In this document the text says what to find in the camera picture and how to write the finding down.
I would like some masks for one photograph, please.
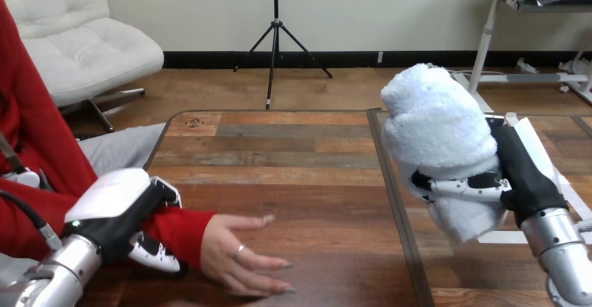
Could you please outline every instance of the desk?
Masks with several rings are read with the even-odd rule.
[[[494,33],[496,16],[498,12],[499,3],[505,3],[514,10],[525,13],[589,13],[592,12],[591,5],[581,4],[561,4],[555,6],[539,6],[536,0],[493,0],[491,8],[489,9],[489,16],[485,24],[481,43],[477,52],[477,59],[471,73],[470,80],[467,80],[465,75],[461,73],[454,74],[454,78],[458,83],[463,85],[471,95],[476,99],[483,112],[493,112],[493,110],[485,103],[481,96],[477,93],[477,87],[480,82],[565,82],[580,96],[592,103],[592,73],[590,75],[569,75],[567,73],[556,74],[533,74],[533,75],[483,75],[483,65],[491,42],[491,36]]]
[[[196,273],[174,280],[104,269],[82,306],[551,306],[527,245],[453,245],[423,202],[399,189],[380,143],[386,117],[380,110],[174,116],[149,173],[176,185],[189,209],[276,214],[265,231],[239,237],[293,261],[278,276],[299,292],[249,301]],[[592,200],[592,139],[569,117],[533,123],[557,167]],[[510,220],[501,229],[516,230]]]

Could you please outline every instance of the chair base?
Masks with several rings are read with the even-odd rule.
[[[146,94],[145,89],[128,89],[125,91],[119,91],[119,92],[115,92],[113,94],[108,94],[106,96],[97,96],[97,97],[94,97],[94,98],[91,98],[88,100],[81,101],[79,103],[75,103],[73,105],[66,106],[66,107],[62,108],[60,110],[60,112],[63,116],[66,116],[68,114],[71,114],[73,112],[77,112],[77,111],[81,110],[85,106],[89,106],[96,113],[96,116],[103,124],[103,127],[105,127],[105,130],[107,131],[107,133],[113,133],[115,131],[115,129],[113,128],[113,126],[111,125],[109,120],[107,120],[105,115],[103,115],[103,112],[98,108],[98,104],[108,103],[108,102],[118,100],[121,98],[129,98],[129,97],[134,97],[134,96],[140,97],[145,94]]]

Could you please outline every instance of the white leather chair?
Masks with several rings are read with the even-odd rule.
[[[97,103],[144,89],[98,96],[159,71],[162,49],[141,31],[109,18],[107,0],[6,0],[54,102],[66,114],[84,103],[114,129]]]

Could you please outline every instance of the light stand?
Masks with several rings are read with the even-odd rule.
[[[296,42],[296,44],[298,44],[298,46],[300,48],[302,48],[302,50],[306,53],[306,55],[313,61],[313,63],[315,64],[315,66],[317,68],[321,68],[323,71],[325,71],[325,73],[327,73],[327,75],[329,76],[329,78],[333,78],[333,75],[331,73],[329,73],[329,71],[327,71],[326,68],[323,68],[314,58],[313,54],[310,53],[310,51],[308,51],[303,45],[302,43],[300,43],[296,37],[294,37],[294,35],[292,35],[292,33],[289,32],[289,30],[286,28],[286,26],[283,25],[283,22],[280,21],[279,19],[279,6],[278,6],[278,0],[274,0],[274,12],[275,12],[275,16],[274,16],[274,20],[272,22],[272,25],[269,26],[269,28],[266,30],[266,32],[263,34],[263,36],[261,36],[261,38],[259,38],[259,40],[257,41],[257,43],[255,43],[255,45],[251,48],[251,50],[249,50],[249,53],[246,55],[246,58],[244,60],[244,63],[246,63],[249,60],[249,57],[253,54],[253,51],[255,51],[255,48],[257,48],[259,46],[259,44],[261,44],[261,42],[263,41],[263,39],[265,37],[267,37],[267,34],[270,33],[270,31],[273,29],[274,30],[274,45],[273,45],[273,50],[272,50],[272,65],[269,67],[269,86],[267,87],[267,106],[265,107],[266,110],[269,109],[271,103],[272,103],[272,83],[274,81],[274,76],[275,76],[275,70],[276,70],[276,61],[279,61],[279,29],[282,29],[286,32],[286,34],[288,34],[288,36],[290,36],[290,38],[292,38],[292,40],[294,42]],[[239,66],[237,65],[234,69],[235,72],[237,72],[237,70],[239,69]]]

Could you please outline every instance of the metal robot arm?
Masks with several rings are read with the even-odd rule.
[[[159,206],[180,206],[179,193],[141,169],[101,177],[68,211],[62,243],[53,236],[53,253],[19,280],[0,288],[0,306],[71,307],[97,270],[128,256],[165,271],[181,268],[174,256],[154,266],[153,255],[138,238],[142,222]]]
[[[489,118],[498,143],[501,175],[483,173],[461,180],[434,179],[416,172],[411,181],[426,200],[458,197],[501,201],[515,213],[533,255],[549,274],[547,291],[560,307],[592,306],[592,258],[561,194],[555,167],[528,119],[515,126]]]

